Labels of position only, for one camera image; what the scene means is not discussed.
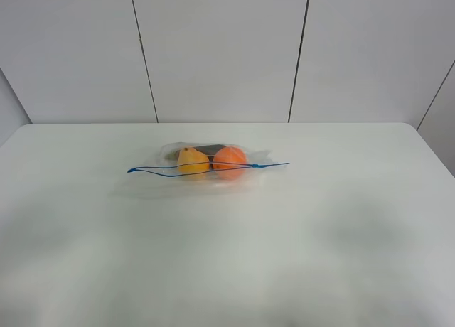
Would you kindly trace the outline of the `yellow pear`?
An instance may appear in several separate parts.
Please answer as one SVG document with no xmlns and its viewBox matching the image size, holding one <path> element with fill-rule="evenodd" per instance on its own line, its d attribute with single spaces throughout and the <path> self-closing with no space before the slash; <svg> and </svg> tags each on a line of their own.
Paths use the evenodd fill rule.
<svg viewBox="0 0 455 327">
<path fill-rule="evenodd" d="M 184 147 L 179 151 L 177 170 L 191 180 L 202 180 L 210 170 L 210 161 L 203 152 L 193 147 Z"/>
</svg>

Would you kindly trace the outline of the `clear zip file bag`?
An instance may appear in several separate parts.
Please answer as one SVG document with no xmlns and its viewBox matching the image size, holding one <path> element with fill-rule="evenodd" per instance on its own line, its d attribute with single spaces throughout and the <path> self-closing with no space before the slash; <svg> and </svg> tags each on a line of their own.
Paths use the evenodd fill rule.
<svg viewBox="0 0 455 327">
<path fill-rule="evenodd" d="M 217 176 L 210 161 L 210 170 L 202 180 L 191 180 L 177 170 L 177 161 L 164 158 L 166 152 L 177 146 L 224 144 L 244 151 L 247 165 L 244 174 L 236 180 Z M 289 167 L 289 162 L 273 160 L 268 150 L 254 150 L 228 143 L 175 142 L 163 145 L 159 152 L 127 170 L 125 177 L 113 188 L 112 193 L 129 198 L 179 198 L 189 195 L 208 195 L 243 191 L 260 183 L 264 175 Z"/>
</svg>

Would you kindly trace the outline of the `dark flat object in bag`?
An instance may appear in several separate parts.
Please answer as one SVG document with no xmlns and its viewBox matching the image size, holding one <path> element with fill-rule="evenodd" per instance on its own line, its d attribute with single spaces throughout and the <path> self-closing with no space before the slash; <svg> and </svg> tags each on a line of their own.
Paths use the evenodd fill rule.
<svg viewBox="0 0 455 327">
<path fill-rule="evenodd" d="M 177 161 L 180 150 L 184 149 L 186 146 L 177 146 L 173 147 L 169 152 L 166 152 L 164 155 L 164 158 L 169 161 Z M 208 158 L 209 161 L 213 160 L 213 157 L 223 148 L 225 148 L 226 145 L 224 144 L 209 144 L 209 145 L 200 145 L 200 146 L 192 146 L 196 151 L 199 151 L 203 154 L 205 154 Z"/>
</svg>

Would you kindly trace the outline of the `orange fruit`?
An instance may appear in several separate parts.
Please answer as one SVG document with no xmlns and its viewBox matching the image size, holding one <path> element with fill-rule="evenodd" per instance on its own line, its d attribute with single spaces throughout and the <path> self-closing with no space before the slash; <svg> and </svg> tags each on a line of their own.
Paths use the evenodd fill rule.
<svg viewBox="0 0 455 327">
<path fill-rule="evenodd" d="M 213 157 L 212 166 L 217 176 L 224 180 L 236 180 L 241 177 L 247 165 L 244 151 L 235 146 L 226 146 Z"/>
</svg>

